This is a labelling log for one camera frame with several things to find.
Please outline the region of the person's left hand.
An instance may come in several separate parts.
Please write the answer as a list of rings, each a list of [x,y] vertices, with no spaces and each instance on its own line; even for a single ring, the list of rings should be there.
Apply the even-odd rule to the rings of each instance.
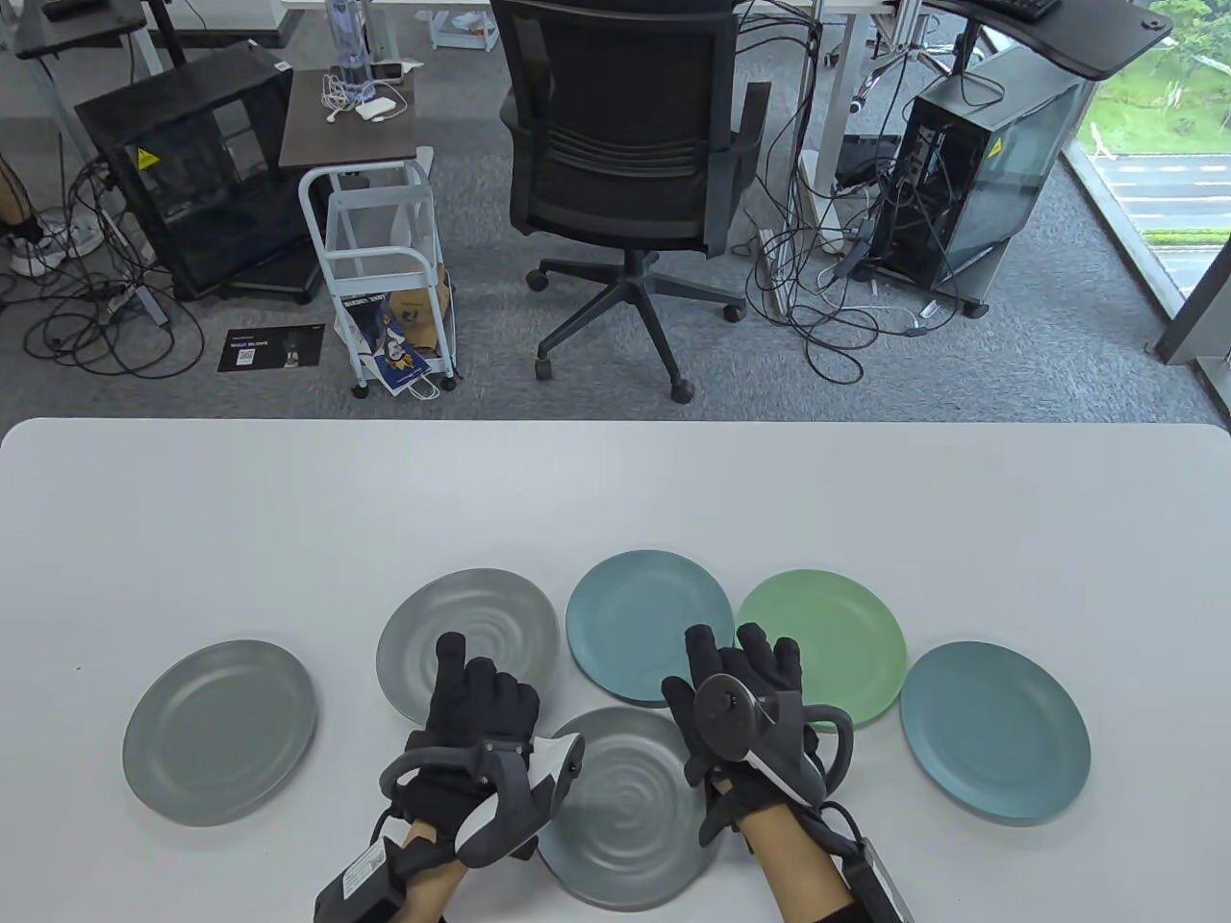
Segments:
[[[490,658],[471,658],[459,633],[436,642],[437,676],[428,717],[421,733],[407,738],[406,753],[458,751],[465,764],[431,761],[395,786],[398,811],[412,825],[412,836],[435,832],[436,850],[453,861],[462,827],[502,786],[515,786],[526,801],[527,749],[540,716],[540,697],[515,674],[499,671]]]

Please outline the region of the person's right hand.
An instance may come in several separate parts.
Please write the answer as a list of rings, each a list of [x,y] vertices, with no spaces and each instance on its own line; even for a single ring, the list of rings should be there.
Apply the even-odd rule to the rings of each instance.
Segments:
[[[751,813],[790,802],[804,806],[808,794],[821,800],[825,769],[816,759],[816,735],[805,727],[800,711],[789,711],[787,719],[776,716],[771,743],[755,745],[741,758],[734,758],[703,733],[705,719],[696,704],[703,683],[715,676],[739,681],[760,705],[778,709],[783,697],[800,700],[803,665],[796,641],[782,636],[769,642],[764,629],[746,623],[736,630],[735,645],[721,649],[712,628],[698,624],[686,630],[684,647],[691,677],[665,677],[661,694],[689,748],[686,781],[703,788],[705,795],[705,817],[696,834],[699,845],[712,845],[723,829],[735,828]]]

